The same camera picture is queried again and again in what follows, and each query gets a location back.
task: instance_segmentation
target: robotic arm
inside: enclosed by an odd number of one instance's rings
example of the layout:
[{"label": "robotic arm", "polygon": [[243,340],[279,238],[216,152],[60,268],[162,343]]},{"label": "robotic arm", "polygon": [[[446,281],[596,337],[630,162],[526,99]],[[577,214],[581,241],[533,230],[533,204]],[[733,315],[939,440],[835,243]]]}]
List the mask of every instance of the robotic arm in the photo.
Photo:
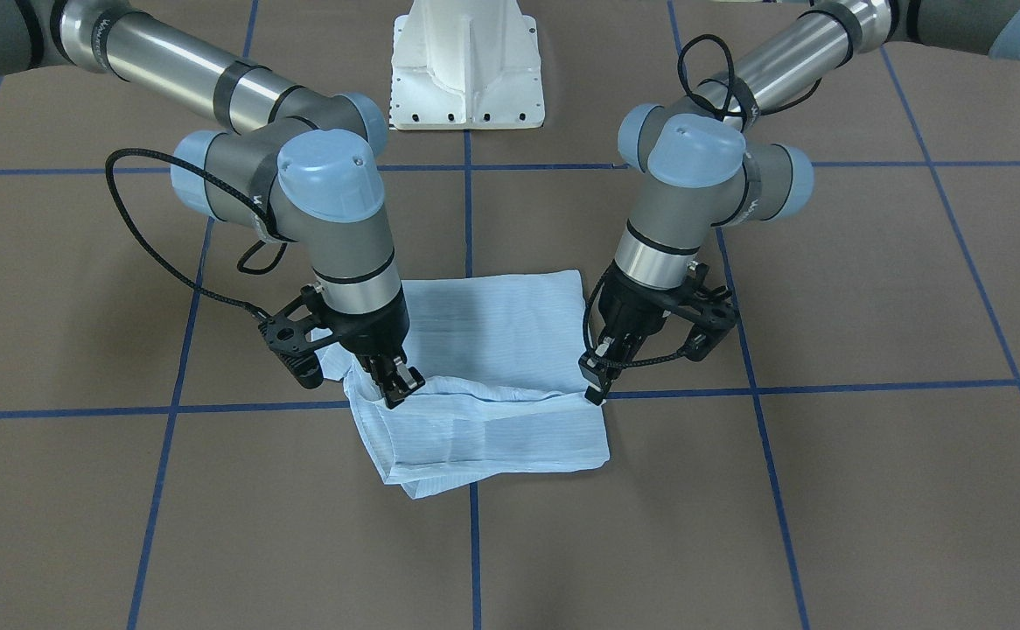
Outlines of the robotic arm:
[{"label": "robotic arm", "polygon": [[[734,327],[738,312],[729,292],[704,286],[707,268],[696,262],[707,232],[793,215],[814,187],[805,154],[750,146],[743,133],[827,71],[889,40],[1020,59],[1020,0],[828,0],[730,64],[730,71],[692,91],[682,83],[686,95],[669,107],[639,105],[626,115],[618,152],[646,179],[586,307],[599,298],[605,320],[592,339],[585,314],[579,364],[589,400],[601,404],[625,368],[682,356],[701,361]],[[634,360],[670,314],[693,324],[677,352]]]},{"label": "robotic arm", "polygon": [[[315,351],[332,343],[357,356],[389,407],[423,384],[402,348],[409,313],[373,159],[387,126],[370,99],[318,95],[125,0],[0,3],[0,75],[62,64],[141,84],[231,132],[194,133],[176,156],[253,207],[178,166],[171,181],[188,207],[309,252],[316,281],[277,314],[255,313],[302,386],[322,383]],[[293,319],[301,307],[309,315]],[[313,343],[315,328],[329,334]]]}]

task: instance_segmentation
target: light blue towel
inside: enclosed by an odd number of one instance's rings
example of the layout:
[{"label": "light blue towel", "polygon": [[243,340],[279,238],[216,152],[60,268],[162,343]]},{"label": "light blue towel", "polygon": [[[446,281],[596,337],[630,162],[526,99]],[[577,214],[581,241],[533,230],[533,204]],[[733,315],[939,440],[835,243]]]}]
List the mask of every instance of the light blue towel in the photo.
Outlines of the light blue towel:
[{"label": "light blue towel", "polygon": [[349,352],[319,354],[384,482],[421,498],[498,473],[607,462],[603,412],[583,399],[576,363],[578,272],[411,280],[405,298],[406,355],[427,382],[395,410]]}]

